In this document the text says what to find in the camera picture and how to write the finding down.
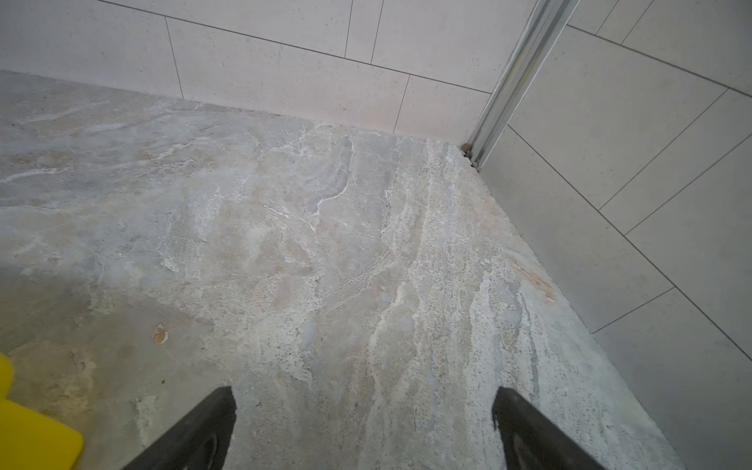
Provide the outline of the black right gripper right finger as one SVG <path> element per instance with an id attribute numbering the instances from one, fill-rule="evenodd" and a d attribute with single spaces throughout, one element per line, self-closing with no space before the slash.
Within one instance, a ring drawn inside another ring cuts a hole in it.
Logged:
<path id="1" fill-rule="evenodd" d="M 497 390 L 492 419 L 501 435 L 507 469 L 604 469 L 512 388 Z"/>

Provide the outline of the yellow plastic bin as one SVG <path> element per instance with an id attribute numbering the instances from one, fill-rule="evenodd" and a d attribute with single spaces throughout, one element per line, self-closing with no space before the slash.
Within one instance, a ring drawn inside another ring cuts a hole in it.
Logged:
<path id="1" fill-rule="evenodd" d="M 11 401 L 13 375 L 13 365 L 2 354 L 1 468 L 72 469 L 83 449 L 82 434 Z"/>

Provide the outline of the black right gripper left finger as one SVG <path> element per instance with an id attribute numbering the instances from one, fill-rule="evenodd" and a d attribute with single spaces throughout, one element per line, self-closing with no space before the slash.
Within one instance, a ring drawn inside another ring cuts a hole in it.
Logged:
<path id="1" fill-rule="evenodd" d="M 236 419 L 232 388 L 219 387 L 123 470 L 221 470 Z"/>

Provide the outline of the aluminium corner post right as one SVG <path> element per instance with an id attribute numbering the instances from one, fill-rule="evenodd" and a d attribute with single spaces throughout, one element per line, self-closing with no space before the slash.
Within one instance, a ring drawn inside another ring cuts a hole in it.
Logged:
<path id="1" fill-rule="evenodd" d="M 472 168 L 483 168 L 577 6 L 575 0 L 535 4 L 476 127 L 461 146 Z"/>

